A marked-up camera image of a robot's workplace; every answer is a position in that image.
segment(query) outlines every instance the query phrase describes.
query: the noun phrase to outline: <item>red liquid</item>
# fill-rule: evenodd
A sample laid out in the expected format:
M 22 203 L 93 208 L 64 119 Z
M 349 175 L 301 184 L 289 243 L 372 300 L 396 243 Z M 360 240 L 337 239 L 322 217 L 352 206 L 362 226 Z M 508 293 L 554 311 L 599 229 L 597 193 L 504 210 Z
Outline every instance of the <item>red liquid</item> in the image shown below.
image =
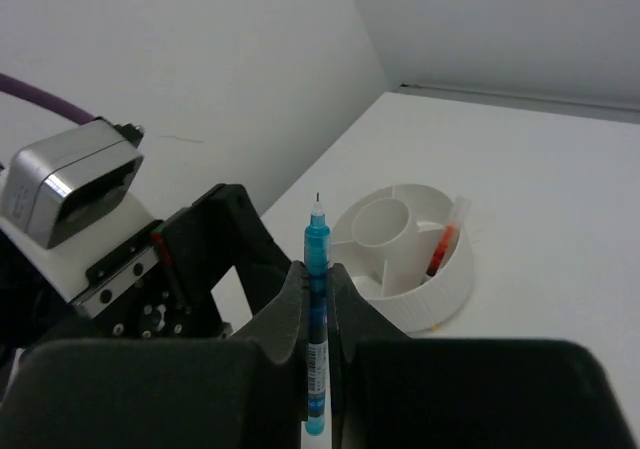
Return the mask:
M 453 239 L 453 235 L 456 232 L 456 228 L 454 226 L 447 226 L 444 228 L 444 234 L 442 234 L 442 238 L 438 245 L 436 246 L 436 250 L 433 253 L 433 257 L 431 258 L 431 262 L 429 263 L 429 268 L 427 269 L 427 276 L 435 276 L 436 272 L 438 272 L 438 268 L 440 264 L 442 264 L 442 259 L 444 259 L 444 255 L 447 253 L 447 249 L 449 249 L 449 244 L 451 243 L 451 239 Z

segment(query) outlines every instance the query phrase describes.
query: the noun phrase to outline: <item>blue pen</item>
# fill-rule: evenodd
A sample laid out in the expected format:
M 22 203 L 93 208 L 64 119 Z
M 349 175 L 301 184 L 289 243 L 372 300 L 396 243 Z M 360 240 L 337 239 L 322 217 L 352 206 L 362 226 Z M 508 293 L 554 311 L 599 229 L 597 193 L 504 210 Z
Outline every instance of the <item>blue pen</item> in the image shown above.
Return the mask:
M 324 430 L 324 403 L 327 386 L 327 274 L 329 271 L 329 236 L 320 194 L 311 211 L 311 223 L 304 231 L 304 263 L 310 283 L 308 391 L 309 418 L 305 424 L 311 435 Z

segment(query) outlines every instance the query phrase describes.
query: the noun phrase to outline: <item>gray camera housing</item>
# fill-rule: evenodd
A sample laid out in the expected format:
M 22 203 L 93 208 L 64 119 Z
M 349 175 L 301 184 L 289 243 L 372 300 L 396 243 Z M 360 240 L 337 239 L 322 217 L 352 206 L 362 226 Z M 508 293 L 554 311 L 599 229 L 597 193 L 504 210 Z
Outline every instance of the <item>gray camera housing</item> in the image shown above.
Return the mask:
M 115 209 L 142 159 L 104 120 L 38 141 L 11 159 L 0 212 L 50 249 Z

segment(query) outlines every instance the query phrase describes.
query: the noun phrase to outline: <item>white wall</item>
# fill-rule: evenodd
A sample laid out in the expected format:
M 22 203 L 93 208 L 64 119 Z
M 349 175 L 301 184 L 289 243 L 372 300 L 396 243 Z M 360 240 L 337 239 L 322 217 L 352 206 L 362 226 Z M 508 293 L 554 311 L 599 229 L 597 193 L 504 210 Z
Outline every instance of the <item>white wall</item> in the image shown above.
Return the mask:
M 0 38 L 0 71 L 146 127 L 161 217 L 217 182 L 264 211 L 386 89 L 353 0 L 0 0 Z M 1 94 L 0 120 L 4 162 L 70 127 Z
M 640 107 L 639 0 L 355 0 L 392 85 Z

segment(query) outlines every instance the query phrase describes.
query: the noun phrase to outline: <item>white table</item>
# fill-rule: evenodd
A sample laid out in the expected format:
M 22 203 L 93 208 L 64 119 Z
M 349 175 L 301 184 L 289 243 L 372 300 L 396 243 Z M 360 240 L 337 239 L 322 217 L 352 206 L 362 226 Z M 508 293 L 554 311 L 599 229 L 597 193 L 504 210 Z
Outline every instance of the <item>white table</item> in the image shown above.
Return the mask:
M 640 440 L 640 126 L 385 94 L 263 220 L 301 259 L 316 191 L 332 224 L 360 197 L 397 183 L 473 200 L 476 284 L 428 337 L 582 344 Z M 250 317 L 240 293 L 234 275 L 214 291 L 235 327 Z

